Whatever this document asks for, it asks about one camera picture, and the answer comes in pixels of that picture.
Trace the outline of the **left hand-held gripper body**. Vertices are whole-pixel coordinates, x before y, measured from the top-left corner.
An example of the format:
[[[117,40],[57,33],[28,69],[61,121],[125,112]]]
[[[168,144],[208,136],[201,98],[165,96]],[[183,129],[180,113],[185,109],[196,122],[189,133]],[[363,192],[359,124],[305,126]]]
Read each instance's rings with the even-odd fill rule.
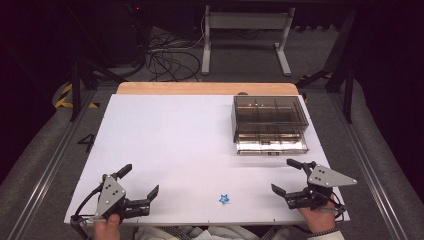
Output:
[[[93,216],[94,221],[106,221],[113,214],[117,214],[121,221],[150,214],[151,200],[129,200],[118,179],[117,174],[105,176]]]

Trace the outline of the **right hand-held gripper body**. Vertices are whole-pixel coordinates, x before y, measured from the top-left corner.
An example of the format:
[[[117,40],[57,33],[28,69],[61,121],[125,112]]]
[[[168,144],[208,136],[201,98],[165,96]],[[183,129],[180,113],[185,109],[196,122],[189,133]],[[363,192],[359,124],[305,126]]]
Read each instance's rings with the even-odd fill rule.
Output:
[[[311,174],[306,174],[306,181],[307,186],[302,191],[286,193],[284,199],[290,209],[309,208],[315,210],[332,202],[336,206],[336,211],[344,211],[343,204],[336,203],[331,199],[333,188],[357,183],[356,179],[320,164],[316,164]]]

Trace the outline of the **clear plastic drawer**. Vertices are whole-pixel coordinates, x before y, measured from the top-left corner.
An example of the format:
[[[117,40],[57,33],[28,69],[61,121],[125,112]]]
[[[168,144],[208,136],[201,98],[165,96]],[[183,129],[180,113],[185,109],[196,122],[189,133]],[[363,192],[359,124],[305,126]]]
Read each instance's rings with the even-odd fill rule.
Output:
[[[234,140],[239,155],[305,154],[309,151],[302,134],[241,134]]]

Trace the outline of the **clear smoky drawer box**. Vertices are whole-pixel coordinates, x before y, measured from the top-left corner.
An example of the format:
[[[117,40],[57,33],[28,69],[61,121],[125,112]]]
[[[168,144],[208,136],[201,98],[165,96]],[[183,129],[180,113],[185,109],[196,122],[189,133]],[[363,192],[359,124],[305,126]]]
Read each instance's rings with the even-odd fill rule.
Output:
[[[236,95],[231,119],[234,143],[299,141],[309,126],[297,96]]]

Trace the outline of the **person's left hand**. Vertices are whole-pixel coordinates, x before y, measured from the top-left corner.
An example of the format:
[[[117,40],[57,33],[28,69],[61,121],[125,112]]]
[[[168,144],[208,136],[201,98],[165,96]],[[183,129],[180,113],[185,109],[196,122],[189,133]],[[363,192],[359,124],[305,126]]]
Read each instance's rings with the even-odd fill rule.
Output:
[[[94,223],[95,240],[120,240],[120,216],[112,214],[106,222]]]

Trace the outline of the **person's right hand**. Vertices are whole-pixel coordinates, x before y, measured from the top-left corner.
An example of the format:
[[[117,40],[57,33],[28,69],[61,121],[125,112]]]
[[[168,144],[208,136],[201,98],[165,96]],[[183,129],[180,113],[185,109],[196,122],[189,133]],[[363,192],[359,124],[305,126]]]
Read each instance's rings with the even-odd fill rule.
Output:
[[[298,211],[304,217],[312,234],[328,232],[336,228],[335,214],[332,212],[309,208],[298,208]]]

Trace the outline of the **white table cover board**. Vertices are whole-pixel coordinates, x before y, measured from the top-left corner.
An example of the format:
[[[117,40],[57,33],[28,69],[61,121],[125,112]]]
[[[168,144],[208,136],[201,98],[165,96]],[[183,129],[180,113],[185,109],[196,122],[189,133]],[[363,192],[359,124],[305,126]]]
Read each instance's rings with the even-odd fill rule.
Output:
[[[130,200],[159,186],[150,214],[132,225],[291,225],[302,222],[275,194],[302,191],[306,174],[287,159],[330,168],[301,96],[309,126],[305,154],[239,155],[233,142],[233,95],[112,95],[67,210],[93,220],[106,175],[127,164],[118,182]],[[219,202],[227,194],[228,204]]]

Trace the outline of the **person's light clothing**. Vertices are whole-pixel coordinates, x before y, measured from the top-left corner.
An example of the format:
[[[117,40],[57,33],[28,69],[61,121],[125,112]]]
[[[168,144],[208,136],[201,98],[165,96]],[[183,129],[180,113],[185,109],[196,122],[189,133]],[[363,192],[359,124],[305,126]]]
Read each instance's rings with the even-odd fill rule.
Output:
[[[140,227],[134,240],[260,240],[240,226],[209,226],[206,229],[192,226]]]

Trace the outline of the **yellow black hazard tape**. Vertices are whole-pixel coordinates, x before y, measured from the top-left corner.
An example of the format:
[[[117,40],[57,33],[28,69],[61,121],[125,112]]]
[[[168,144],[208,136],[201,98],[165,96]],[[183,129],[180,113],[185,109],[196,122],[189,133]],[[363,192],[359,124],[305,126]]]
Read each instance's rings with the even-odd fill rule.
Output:
[[[68,96],[68,94],[71,92],[72,90],[72,84],[68,83],[66,85],[66,87],[63,89],[58,101],[55,104],[55,108],[60,108],[60,107],[64,107],[64,108],[73,108],[73,103],[72,102],[67,102],[66,98]],[[92,109],[98,109],[100,107],[100,103],[90,103],[89,108]]]

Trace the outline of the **black metal stand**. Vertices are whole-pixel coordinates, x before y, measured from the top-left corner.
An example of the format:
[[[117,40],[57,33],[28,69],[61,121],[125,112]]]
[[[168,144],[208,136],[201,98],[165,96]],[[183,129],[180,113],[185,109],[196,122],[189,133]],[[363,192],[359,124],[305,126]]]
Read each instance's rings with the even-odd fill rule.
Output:
[[[325,89],[328,93],[336,93],[342,85],[345,85],[344,100],[343,100],[343,115],[348,123],[352,122],[351,119],[351,105],[353,94],[353,70],[352,64],[346,59],[346,44],[349,40],[350,31],[355,20],[356,10],[350,10],[344,20],[341,28],[339,29],[338,36],[330,51],[330,54],[324,64],[324,68],[311,76],[303,76],[296,87],[298,89],[304,88],[307,85],[323,79],[326,75],[330,74]]]
[[[117,83],[125,82],[125,79],[118,76],[117,74],[107,70],[105,67],[95,63],[94,61],[81,58],[77,60],[71,70],[71,81],[72,84],[72,117],[71,122],[75,121],[82,110],[81,102],[81,87],[80,83],[83,83],[87,89],[96,90],[98,86],[97,77],[94,71],[100,72],[106,78],[111,79]]]

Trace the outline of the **aluminium floor rail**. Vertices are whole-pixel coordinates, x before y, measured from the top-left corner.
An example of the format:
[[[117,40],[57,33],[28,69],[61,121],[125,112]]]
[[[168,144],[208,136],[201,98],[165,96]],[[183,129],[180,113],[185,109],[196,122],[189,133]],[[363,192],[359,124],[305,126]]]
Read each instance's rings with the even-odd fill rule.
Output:
[[[64,135],[60,139],[52,157],[50,158],[45,170],[43,171],[43,174],[36,182],[36,185],[32,190],[31,195],[24,209],[22,210],[18,220],[16,221],[12,231],[7,237],[7,240],[22,240],[25,236],[29,225],[34,219],[34,216],[37,213],[41,203],[43,202],[52,184],[52,181],[64,159],[70,141],[73,138],[73,135],[75,134],[77,128],[79,127],[82,116],[88,109],[88,106],[93,100],[95,94],[95,90],[88,90],[82,98],[81,109],[76,114],[76,116],[73,117],[72,121],[68,122]]]
[[[341,100],[334,93],[330,93],[329,98],[335,111],[337,112],[337,115],[341,119],[344,129],[349,136],[350,142],[353,144],[353,149],[356,155],[356,162],[361,169],[361,172],[392,239],[409,240],[404,228],[400,223],[399,218],[394,211],[393,205],[391,204],[389,197],[380,182],[380,179],[378,178],[374,168],[371,165],[368,155],[366,154],[354,127],[346,120]]]

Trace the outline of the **white metal desk frame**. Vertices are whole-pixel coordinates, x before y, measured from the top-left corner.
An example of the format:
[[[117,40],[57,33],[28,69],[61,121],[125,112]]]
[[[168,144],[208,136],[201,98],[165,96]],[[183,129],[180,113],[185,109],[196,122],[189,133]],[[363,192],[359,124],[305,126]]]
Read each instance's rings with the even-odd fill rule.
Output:
[[[202,24],[204,47],[201,73],[208,75],[211,61],[212,29],[253,29],[253,30],[282,30],[281,40],[274,44],[280,67],[285,76],[292,74],[284,49],[290,27],[295,16],[295,8],[278,13],[247,13],[247,12],[214,12],[211,7],[205,7]]]

